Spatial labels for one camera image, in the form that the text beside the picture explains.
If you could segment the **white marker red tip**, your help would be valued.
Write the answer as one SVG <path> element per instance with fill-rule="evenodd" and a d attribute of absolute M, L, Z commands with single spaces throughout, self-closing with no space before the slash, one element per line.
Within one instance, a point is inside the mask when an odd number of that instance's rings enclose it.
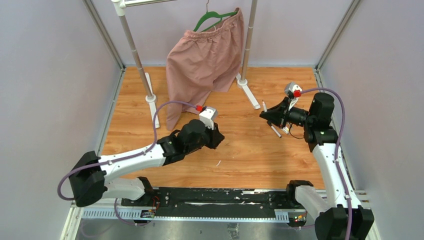
<path fill-rule="evenodd" d="M 266 113 L 268 111 L 268 109 L 267 109 L 267 105 L 266 105 L 264 100 L 262 100 L 262 107 L 263 107 L 263 111 Z"/>

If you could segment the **white marker teal tip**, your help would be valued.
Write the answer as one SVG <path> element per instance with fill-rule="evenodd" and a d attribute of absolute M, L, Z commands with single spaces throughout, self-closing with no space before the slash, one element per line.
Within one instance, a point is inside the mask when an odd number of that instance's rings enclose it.
<path fill-rule="evenodd" d="M 275 132 L 275 134 L 279 137 L 279 138 L 281 138 L 282 137 L 282 135 L 279 133 L 279 131 L 273 126 L 273 124 L 270 122 L 270 121 L 267 121 L 266 122 L 269 126 L 270 126 L 270 128 Z"/>

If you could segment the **white marker grey tip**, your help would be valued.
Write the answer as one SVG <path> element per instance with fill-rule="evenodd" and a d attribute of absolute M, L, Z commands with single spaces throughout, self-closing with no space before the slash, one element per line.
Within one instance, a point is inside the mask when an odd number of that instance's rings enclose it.
<path fill-rule="evenodd" d="M 284 126 L 282 129 L 281 129 L 285 134 L 289 134 L 290 133 L 290 126 Z"/>

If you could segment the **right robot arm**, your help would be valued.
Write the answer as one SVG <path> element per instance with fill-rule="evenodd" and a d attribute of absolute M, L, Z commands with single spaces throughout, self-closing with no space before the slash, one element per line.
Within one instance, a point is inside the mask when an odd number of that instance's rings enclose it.
<path fill-rule="evenodd" d="M 319 165 L 325 186 L 322 198 L 307 180 L 292 180 L 287 185 L 286 204 L 304 207 L 314 220 L 319 240 L 364 240 L 375 218 L 363 207 L 350 181 L 341 155 L 340 134 L 331 126 L 334 97 L 325 92 L 314 95 L 309 110 L 291 106 L 297 91 L 278 105 L 263 110 L 260 118 L 277 127 L 287 124 L 303 127 L 303 139 Z"/>

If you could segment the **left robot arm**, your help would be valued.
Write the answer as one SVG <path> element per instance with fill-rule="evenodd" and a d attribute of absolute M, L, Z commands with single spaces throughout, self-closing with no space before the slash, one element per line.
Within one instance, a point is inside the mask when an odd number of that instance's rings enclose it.
<path fill-rule="evenodd" d="M 142 207 L 149 206 L 153 191 L 147 179 L 126 179 L 124 175 L 176 163 L 203 147 L 216 149 L 224 138 L 217 123 L 209 128 L 193 119 L 182 129 L 144 148 L 103 156 L 88 151 L 68 177 L 74 201 L 78 207 L 90 206 L 101 199 L 128 199 Z"/>

